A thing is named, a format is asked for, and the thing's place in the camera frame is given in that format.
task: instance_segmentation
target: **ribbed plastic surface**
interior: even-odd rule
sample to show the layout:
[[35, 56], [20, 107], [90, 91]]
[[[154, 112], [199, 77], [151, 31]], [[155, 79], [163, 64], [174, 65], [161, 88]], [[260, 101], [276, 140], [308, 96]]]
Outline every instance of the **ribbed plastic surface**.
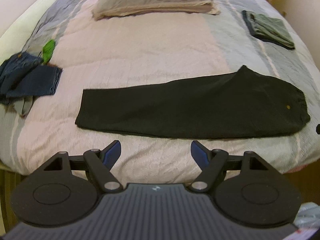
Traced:
[[20, 223], [5, 240], [281, 240], [293, 225], [255, 229], [223, 217], [207, 195], [188, 192], [182, 184], [130, 184], [105, 195], [86, 218], [60, 228]]

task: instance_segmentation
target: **blue denim jeans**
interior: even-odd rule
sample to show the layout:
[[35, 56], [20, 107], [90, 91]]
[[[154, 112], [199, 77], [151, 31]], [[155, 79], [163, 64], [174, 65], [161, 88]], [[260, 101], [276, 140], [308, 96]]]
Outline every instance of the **blue denim jeans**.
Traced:
[[26, 96], [53, 95], [62, 69], [43, 65], [27, 52], [11, 56], [0, 66], [0, 103], [8, 105]]

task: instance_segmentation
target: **green folded cloth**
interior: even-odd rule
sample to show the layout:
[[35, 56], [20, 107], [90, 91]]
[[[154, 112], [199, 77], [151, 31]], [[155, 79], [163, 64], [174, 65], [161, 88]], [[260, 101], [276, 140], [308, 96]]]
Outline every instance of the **green folded cloth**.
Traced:
[[242, 17], [253, 37], [286, 49], [295, 49], [292, 37], [281, 19], [245, 10], [242, 11]]
[[49, 40], [47, 44], [42, 49], [43, 63], [47, 64], [52, 58], [56, 42], [54, 40]]

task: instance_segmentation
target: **bed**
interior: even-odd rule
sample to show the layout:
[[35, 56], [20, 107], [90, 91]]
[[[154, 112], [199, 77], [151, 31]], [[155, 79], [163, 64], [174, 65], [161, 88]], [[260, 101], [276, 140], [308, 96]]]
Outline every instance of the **bed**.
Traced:
[[[23, 50], [39, 55], [55, 39], [51, 63], [63, 68], [53, 96], [38, 98], [26, 118], [0, 106], [0, 159], [28, 175], [58, 151], [79, 155], [113, 140], [122, 154], [111, 172], [122, 184], [191, 182], [200, 169], [189, 139], [149, 138], [83, 130], [75, 125], [83, 89], [121, 88], [237, 71], [242, 65], [301, 89], [311, 121], [292, 136], [200, 140], [231, 155], [258, 153], [281, 173], [320, 157], [320, 73], [305, 44], [265, 0], [215, 0], [221, 13], [148, 13], [95, 21], [97, 0], [57, 0], [42, 16]], [[242, 10], [285, 21], [296, 50], [250, 36]]]

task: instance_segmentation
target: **folded green shirt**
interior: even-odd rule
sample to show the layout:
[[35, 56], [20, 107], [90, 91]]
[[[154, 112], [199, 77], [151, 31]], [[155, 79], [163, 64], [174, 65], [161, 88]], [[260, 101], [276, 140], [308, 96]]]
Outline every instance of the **folded green shirt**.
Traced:
[[281, 19], [245, 10], [242, 11], [242, 16], [253, 37], [286, 49], [295, 49], [292, 37]]

